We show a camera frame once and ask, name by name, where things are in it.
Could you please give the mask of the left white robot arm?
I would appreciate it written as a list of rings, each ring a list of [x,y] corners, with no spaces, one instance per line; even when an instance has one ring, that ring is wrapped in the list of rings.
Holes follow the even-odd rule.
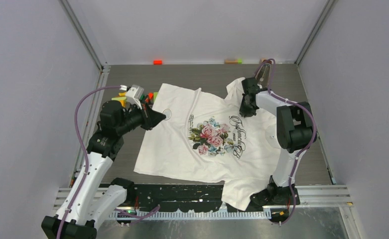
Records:
[[[95,239],[101,224],[120,204],[130,206],[135,202],[134,183],[123,178],[114,179],[97,201],[94,196],[124,144],[123,135],[137,127],[151,130],[165,119],[165,114],[147,103],[129,109],[118,101],[102,105],[82,171],[55,215],[45,216],[41,223],[49,239]]]

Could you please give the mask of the white floral t-shirt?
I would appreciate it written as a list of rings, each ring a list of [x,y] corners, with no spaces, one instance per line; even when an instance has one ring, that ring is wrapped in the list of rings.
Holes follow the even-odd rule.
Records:
[[[144,135],[134,171],[178,180],[224,182],[222,201],[246,210],[251,195],[262,191],[278,163],[276,118],[259,109],[239,113],[242,78],[229,83],[220,98],[162,84],[153,109],[169,113]]]

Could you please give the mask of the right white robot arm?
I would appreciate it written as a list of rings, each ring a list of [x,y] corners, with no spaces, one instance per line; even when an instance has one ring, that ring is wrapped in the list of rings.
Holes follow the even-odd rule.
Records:
[[[285,99],[268,88],[261,88],[255,78],[241,81],[243,88],[240,114],[243,117],[256,115],[264,109],[276,117],[277,146],[281,152],[276,170],[261,194],[268,202],[281,204],[295,196],[295,174],[301,158],[316,140],[317,127],[310,105]]]

